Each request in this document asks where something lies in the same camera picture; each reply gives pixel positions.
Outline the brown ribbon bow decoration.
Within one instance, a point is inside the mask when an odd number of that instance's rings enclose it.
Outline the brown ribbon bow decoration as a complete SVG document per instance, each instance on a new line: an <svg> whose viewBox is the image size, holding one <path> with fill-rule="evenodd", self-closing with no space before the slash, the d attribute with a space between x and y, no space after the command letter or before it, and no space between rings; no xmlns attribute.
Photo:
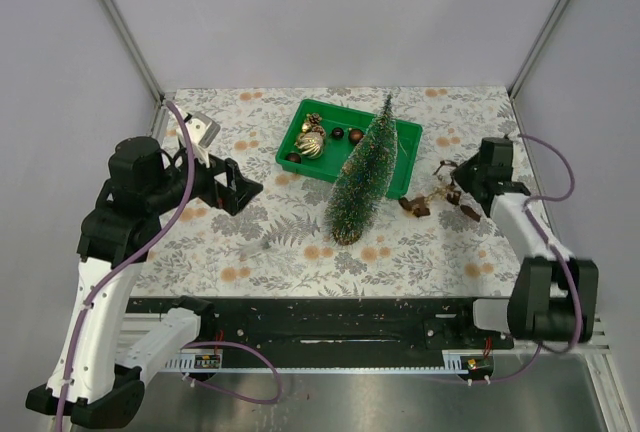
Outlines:
<svg viewBox="0 0 640 432"><path fill-rule="evenodd" d="M401 197L397 200L400 207L416 218L431 215L431 205L435 201L444 201L458 209L470 220L479 223L481 215L471 206L463 204L461 201L462 190L457 186L453 171L458 167L458 163L452 160L441 160L433 175L438 179L438 184L426 196L418 195L413 199Z"/></svg>

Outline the small frosted christmas tree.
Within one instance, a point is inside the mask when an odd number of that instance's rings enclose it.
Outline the small frosted christmas tree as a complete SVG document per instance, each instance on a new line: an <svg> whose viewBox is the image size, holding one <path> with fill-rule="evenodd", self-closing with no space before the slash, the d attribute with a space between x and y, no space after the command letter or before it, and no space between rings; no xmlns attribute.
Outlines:
<svg viewBox="0 0 640 432"><path fill-rule="evenodd" d="M389 190L398 148L392 99L391 94L385 97L332 186L324 219L330 237L341 246L358 242L370 230Z"/></svg>

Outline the green plastic tray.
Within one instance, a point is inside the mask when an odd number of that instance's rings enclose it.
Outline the green plastic tray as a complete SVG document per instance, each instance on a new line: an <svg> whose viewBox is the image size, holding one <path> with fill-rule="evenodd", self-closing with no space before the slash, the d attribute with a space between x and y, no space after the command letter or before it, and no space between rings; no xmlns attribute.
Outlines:
<svg viewBox="0 0 640 432"><path fill-rule="evenodd" d="M301 127L306 115L312 113L318 113L322 117L321 126L327 132L324 152L317 159L302 156L295 145L298 135L302 132ZM374 117L374 113L304 99L300 102L280 143L275 161L287 172L333 183L354 148L348 140L349 131L351 129L366 131ZM342 139L332 137L334 128L341 128L344 131ZM400 119L396 120L396 129L398 153L394 175L387 192L389 199L399 199L407 193L423 132L421 125ZM302 162L297 164L287 161L286 155L289 153L299 154Z"/></svg>

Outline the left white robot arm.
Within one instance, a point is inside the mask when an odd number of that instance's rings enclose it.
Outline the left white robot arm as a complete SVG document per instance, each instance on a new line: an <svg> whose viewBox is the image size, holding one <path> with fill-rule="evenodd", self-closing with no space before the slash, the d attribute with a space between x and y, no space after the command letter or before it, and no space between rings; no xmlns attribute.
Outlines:
<svg viewBox="0 0 640 432"><path fill-rule="evenodd" d="M263 190L230 158L212 156L203 165L181 147L165 164L158 141L146 136L120 142L108 167L110 177L81 224L79 281L63 350L48 381L26 398L32 411L97 430L128 425L152 378L184 345L205 347L219 335L213 304L182 296L128 351L116 351L148 251L170 227L161 215L180 216L200 199L235 216Z"/></svg>

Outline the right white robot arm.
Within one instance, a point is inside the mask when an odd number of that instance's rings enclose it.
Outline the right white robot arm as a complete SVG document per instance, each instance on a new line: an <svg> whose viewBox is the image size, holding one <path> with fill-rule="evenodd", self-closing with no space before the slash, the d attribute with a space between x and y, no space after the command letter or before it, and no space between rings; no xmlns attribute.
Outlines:
<svg viewBox="0 0 640 432"><path fill-rule="evenodd" d="M531 341L557 354L589 341L595 322L599 270L591 259L576 257L534 215L538 201L513 180L514 142L486 137L478 152L451 172L453 182L470 195L484 215L506 237L520 265L507 299L476 299L473 313L455 323L457 340L480 346L492 332Z"/></svg>

